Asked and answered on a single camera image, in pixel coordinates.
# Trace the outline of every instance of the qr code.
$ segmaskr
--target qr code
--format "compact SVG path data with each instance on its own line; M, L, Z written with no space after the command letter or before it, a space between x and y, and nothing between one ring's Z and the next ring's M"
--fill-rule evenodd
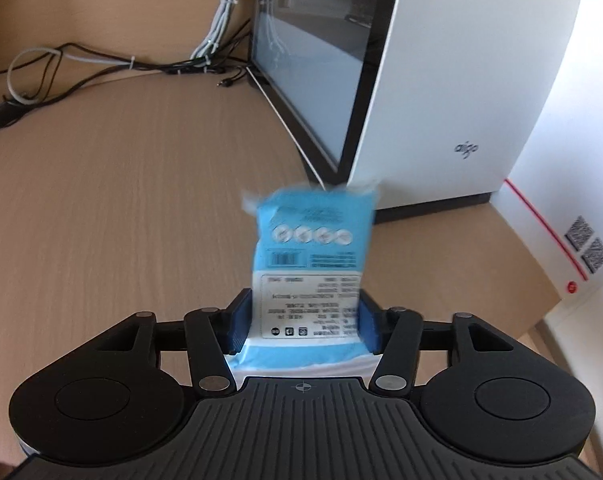
M590 247L584 251L582 260L588 266L588 270L590 270L592 274L603 266L603 242L600 238L595 238L595 241L590 244Z
M584 217L579 215L577 220L570 226L565 237L566 240L570 242L570 245L572 245L576 251L579 251L594 232L593 228L584 220Z

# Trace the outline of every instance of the round black disc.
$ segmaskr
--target round black disc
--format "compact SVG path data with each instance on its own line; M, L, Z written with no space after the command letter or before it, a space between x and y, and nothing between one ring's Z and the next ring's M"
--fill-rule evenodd
M151 449L183 409L182 388L170 375L117 352L96 352L89 362L60 362L25 381L9 414L19 438L38 453L101 465Z
M485 352L433 377L420 408L435 433L491 462L545 462L581 448L595 404L574 377L509 352Z

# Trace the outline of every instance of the red stripe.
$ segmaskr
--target red stripe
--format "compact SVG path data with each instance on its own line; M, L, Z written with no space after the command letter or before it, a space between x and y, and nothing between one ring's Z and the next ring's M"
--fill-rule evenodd
M543 225L546 228L546 231L548 231L549 235L552 236L553 238L555 238L555 241L557 242L557 245L559 245L559 247L561 248L562 251L564 251L564 254L566 255L566 258L568 258L570 260L570 262L573 264L573 267L575 267L575 269L577 270L577 272L579 273L579 275L582 277L582 279L587 282L588 281L588 275L585 273L584 269L582 269L582 266L579 265L579 262L575 259L575 257L571 254L571 252L568 250L568 248L564 245L563 241L561 240L561 238L559 238L559 235L553 230L552 227L550 227L550 225L548 224L548 222L546 222L544 220L544 217L541 216L539 214L539 211L537 211L535 209L535 206L533 204L531 204L530 202L528 202L528 199L526 199L526 197L524 197L524 195L521 193L521 191L519 191L516 187L515 184L513 184L510 179L505 179L505 183L510 187L510 189L512 189L515 194L521 199L521 201L526 205L526 207L531 211L531 213L534 214L535 218L537 220L539 220L540 224Z

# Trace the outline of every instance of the black panel frame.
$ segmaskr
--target black panel frame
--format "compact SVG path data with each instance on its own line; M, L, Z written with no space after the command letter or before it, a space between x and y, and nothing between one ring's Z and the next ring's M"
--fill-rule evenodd
M270 83L265 73L260 70L258 63L255 62L252 56L252 44L250 46L250 75L265 94L268 101L270 101L270 104L295 140L297 147L303 152L303 156L307 158L310 166L325 186L345 184L350 177L363 132L363 124L368 114L375 81L377 80L381 56L386 46L394 7L395 0L377 0L371 24L371 32L363 57L363 67L357 86L357 93L355 94L353 111L351 112L341 159L337 166L326 155L318 140L299 121L277 89ZM257 28L257 20L258 7L254 14L253 30Z

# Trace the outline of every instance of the black cable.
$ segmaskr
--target black cable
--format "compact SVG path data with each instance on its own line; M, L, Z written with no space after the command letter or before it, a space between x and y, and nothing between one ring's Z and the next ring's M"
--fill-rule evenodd
M194 59L185 59L185 60L177 61L174 63L164 63L164 64L149 63L149 62L143 62L143 61L136 60L136 59L134 59L134 57L131 59L128 57L121 57L121 56L116 56L114 54L99 52L98 50L93 50L91 48L85 47L78 43L68 42L68 43L59 45L57 48L54 49L57 51L56 53L46 52L44 54L41 54L40 56L37 56L27 62L16 65L15 67L12 68L12 71L14 72L16 70L20 70L22 68L25 68L27 66L30 66L34 63L37 63L37 62L43 60L43 59L48 58L46 65L43 69L43 73L41 75L41 81L40 81L39 87L37 88L37 91L31 96L29 96L29 95L24 96L27 99L35 99L43 91L43 88L46 83L48 71L50 70L50 67L52 66L53 58L55 58L55 57L57 58L57 63L54 66L54 69L52 70L52 75L51 75L50 81L46 87L45 94L43 95L43 97L40 99L39 102L37 102L35 104L27 105L27 104L22 104L22 103L16 101L14 98L7 98L6 96L4 96L4 101L0 103L0 128L9 126L10 124L14 124L19 119L21 119L21 117L23 117L25 114L27 114L28 112L30 112L32 110L35 110L35 109L41 108L41 107L45 107L45 106L50 106L52 104L60 102L61 100L65 99L66 97L69 97L71 94L73 94L74 92L79 90L81 87L85 86L87 83L91 82L92 80L94 80L96 78L99 78L99 77L102 77L105 75L110 75L110 74L113 74L116 72L121 72L123 70L140 70L140 71L157 70L157 71L172 75L172 74L190 74L190 73L223 74L229 69L236 69L237 72L235 73L235 75L233 75L229 78L223 79L222 82L220 82L221 86L231 86L234 82L245 77L246 74L248 73L246 71L246 65L248 64L248 61L245 59L234 57L234 56L232 56L232 53L237 48L237 46L241 43L241 41L243 41L245 38L247 38L251 34L251 32L249 30L246 32L243 32L243 30L246 28L246 25L248 25L249 22L250 22L250 20L246 20L245 22L243 22L241 24L241 26L217 49L215 54L212 56L212 59L209 59L208 57L198 57L198 58L194 58ZM61 94L54 96L52 98L48 98L48 96L50 95L50 91L52 90L52 87L54 85L54 81L57 76L57 72L59 71L59 66L64 57L64 52L68 48L74 48L79 51L85 52L86 54L98 56L102 59L112 60L113 62L117 62L118 64L109 66L107 68L104 68L103 70L93 73L92 75L73 84L73 86L71 86L66 91L62 92ZM228 65L229 61L239 63L239 65ZM8 69L0 70L0 75L6 74L7 72L8 72Z

